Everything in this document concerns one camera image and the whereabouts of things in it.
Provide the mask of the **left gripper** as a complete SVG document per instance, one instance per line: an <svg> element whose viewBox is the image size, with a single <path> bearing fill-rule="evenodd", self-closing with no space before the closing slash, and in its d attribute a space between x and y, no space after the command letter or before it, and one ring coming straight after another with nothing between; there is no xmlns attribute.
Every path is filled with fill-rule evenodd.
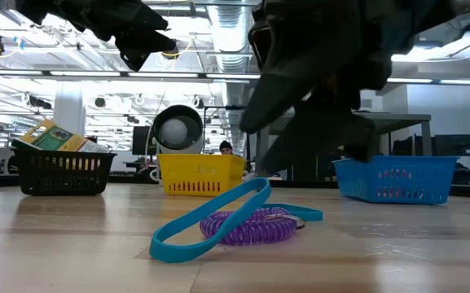
<svg viewBox="0 0 470 293"><path fill-rule="evenodd" d="M81 32L89 29L104 41L114 35L122 61L134 72L151 53L171 51L176 46L174 39L148 31L166 30L169 23L141 0L61 0L61 11ZM120 31L129 24L132 30Z"/></svg>

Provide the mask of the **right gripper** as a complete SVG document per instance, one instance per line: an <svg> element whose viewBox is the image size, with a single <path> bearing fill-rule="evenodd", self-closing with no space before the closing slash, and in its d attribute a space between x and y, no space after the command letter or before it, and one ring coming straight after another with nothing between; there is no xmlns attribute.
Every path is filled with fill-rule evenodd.
<svg viewBox="0 0 470 293"><path fill-rule="evenodd" d="M284 114L305 95L316 103L295 110L263 156L268 173L339 147L368 163L377 148L377 128L352 110L361 107L361 90L384 79L367 77L372 59L385 61L384 31L394 17L394 0L263 0L263 19L283 22L286 38L279 63L263 72L239 128L255 133Z"/></svg>

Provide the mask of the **blue rubber band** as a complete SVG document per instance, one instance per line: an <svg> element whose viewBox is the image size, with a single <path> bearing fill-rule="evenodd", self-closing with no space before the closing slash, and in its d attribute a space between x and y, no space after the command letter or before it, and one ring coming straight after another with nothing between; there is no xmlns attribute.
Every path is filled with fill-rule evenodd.
<svg viewBox="0 0 470 293"><path fill-rule="evenodd" d="M165 240L179 234L187 228L199 223L219 208L234 202L236 199L256 191L238 210L234 211L223 222L216 234L200 243L191 245L173 245ZM153 235L149 247L150 256L165 263L182 263L202 256L211 250L236 226L246 221L270 197L270 182L264 177L246 181L225 193L210 199L198 208L161 226Z"/></svg>
<svg viewBox="0 0 470 293"><path fill-rule="evenodd" d="M285 203L264 203L261 208L282 208L290 215L301 218L303 221L322 221L323 212L318 209L307 208L298 205L291 205Z"/></svg>

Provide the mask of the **purple coil keychain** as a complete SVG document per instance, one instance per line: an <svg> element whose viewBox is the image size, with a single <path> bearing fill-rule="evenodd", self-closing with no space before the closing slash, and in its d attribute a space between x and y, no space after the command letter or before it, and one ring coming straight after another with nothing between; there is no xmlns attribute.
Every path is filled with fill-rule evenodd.
<svg viewBox="0 0 470 293"><path fill-rule="evenodd" d="M212 213L200 222L200 231L206 238L212 238L233 213ZM284 208L258 208L246 221L227 233L220 243L230 246L278 243L291 238L305 226L303 219Z"/></svg>

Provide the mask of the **yellow carded crayon pack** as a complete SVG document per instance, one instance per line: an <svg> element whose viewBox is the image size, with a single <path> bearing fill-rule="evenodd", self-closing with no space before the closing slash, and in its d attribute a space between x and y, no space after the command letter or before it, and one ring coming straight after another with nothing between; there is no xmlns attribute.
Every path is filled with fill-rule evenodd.
<svg viewBox="0 0 470 293"><path fill-rule="evenodd" d="M11 142L14 148L39 151L66 151L83 153L108 153L109 150L81 135L74 134L54 123L43 120L23 136Z"/></svg>

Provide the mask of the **long ceiling light bar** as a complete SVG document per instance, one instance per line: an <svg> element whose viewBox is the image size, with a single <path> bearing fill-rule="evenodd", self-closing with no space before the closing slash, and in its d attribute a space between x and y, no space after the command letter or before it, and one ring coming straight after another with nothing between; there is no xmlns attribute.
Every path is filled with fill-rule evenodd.
<svg viewBox="0 0 470 293"><path fill-rule="evenodd" d="M110 72L110 71L48 71L0 69L0 77L27 77L40 79L75 79L75 80L148 80L148 81L255 81L259 74L242 73L204 73L204 72ZM470 79L428 79L396 78L387 79L389 84L416 85L470 85Z"/></svg>

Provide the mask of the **grey perforated metal stand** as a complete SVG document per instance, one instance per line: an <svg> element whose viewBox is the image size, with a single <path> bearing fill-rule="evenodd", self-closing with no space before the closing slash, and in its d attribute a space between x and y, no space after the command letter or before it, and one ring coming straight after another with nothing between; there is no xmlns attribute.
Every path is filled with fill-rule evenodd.
<svg viewBox="0 0 470 293"><path fill-rule="evenodd" d="M429 122L431 120L431 116L429 114L393 114L384 112L355 112L354 114L366 117L374 122L377 128L377 148L374 154L378 151L379 136L392 133L400 129L405 129L413 125L420 125L423 129L424 154L431 154L431 143L429 141ZM292 115L284 115L272 121L266 126L266 129L269 130L269 135L275 135L278 137L293 117L294 116ZM270 147L267 150L261 146L257 148L256 171L262 177L269 174L262 169L261 161Z"/></svg>

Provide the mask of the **white spot lamp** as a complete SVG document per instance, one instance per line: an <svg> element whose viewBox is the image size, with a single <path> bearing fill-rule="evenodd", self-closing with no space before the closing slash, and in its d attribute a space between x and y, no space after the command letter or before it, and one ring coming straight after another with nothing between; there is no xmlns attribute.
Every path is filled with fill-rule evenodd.
<svg viewBox="0 0 470 293"><path fill-rule="evenodd" d="M154 139L163 154L199 154L204 145L204 126L192 107L173 105L156 116Z"/></svg>

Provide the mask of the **black background monitor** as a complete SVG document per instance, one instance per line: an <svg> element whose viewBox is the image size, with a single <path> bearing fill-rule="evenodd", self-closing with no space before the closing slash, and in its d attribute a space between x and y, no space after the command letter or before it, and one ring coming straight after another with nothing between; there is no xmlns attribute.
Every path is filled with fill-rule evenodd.
<svg viewBox="0 0 470 293"><path fill-rule="evenodd" d="M154 134L149 130L149 126L133 127L133 155L154 155L156 153L156 144L153 142Z"/></svg>
<svg viewBox="0 0 470 293"><path fill-rule="evenodd" d="M436 135L435 155L470 156L470 134Z"/></svg>

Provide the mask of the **yellow plastic basket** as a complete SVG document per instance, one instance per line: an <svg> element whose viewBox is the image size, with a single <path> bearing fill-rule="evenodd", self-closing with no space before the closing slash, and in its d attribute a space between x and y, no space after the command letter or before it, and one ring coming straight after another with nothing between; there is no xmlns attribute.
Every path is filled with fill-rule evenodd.
<svg viewBox="0 0 470 293"><path fill-rule="evenodd" d="M242 182L246 160L236 155L160 154L167 195L215 197Z"/></svg>

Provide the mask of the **white round column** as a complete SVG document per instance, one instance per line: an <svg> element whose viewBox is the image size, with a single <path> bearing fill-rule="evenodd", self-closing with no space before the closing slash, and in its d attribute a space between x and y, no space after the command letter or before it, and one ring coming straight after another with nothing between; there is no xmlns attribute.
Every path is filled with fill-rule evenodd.
<svg viewBox="0 0 470 293"><path fill-rule="evenodd" d="M56 92L53 121L71 133L85 135L86 105L81 92Z"/></svg>

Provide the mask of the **blue plastic basket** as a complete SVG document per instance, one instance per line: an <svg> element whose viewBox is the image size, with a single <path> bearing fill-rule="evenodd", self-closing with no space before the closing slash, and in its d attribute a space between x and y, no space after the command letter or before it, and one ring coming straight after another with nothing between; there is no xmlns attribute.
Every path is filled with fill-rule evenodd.
<svg viewBox="0 0 470 293"><path fill-rule="evenodd" d="M340 193L368 203L444 204L457 158L378 155L369 163L335 161Z"/></svg>

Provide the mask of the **black plastic basket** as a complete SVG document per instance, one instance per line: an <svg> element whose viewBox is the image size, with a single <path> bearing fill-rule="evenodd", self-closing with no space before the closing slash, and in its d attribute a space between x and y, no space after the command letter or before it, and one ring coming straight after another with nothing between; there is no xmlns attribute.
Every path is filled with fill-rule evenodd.
<svg viewBox="0 0 470 293"><path fill-rule="evenodd" d="M21 191L32 196L102 193L115 158L113 153L15 149Z"/></svg>

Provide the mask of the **corrugated silver air duct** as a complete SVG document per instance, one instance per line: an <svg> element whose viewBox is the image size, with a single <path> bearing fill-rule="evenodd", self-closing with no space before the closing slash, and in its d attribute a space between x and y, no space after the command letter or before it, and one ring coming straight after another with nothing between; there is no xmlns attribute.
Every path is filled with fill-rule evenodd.
<svg viewBox="0 0 470 293"><path fill-rule="evenodd" d="M221 5L207 7L212 22L213 48L220 73L246 73L250 57L248 53L247 32L252 23L249 19L250 7ZM227 106L241 106L247 100L246 85L241 82L226 83L222 88L222 97ZM239 154L244 149L244 134L239 130L241 111L228 111L233 151Z"/></svg>

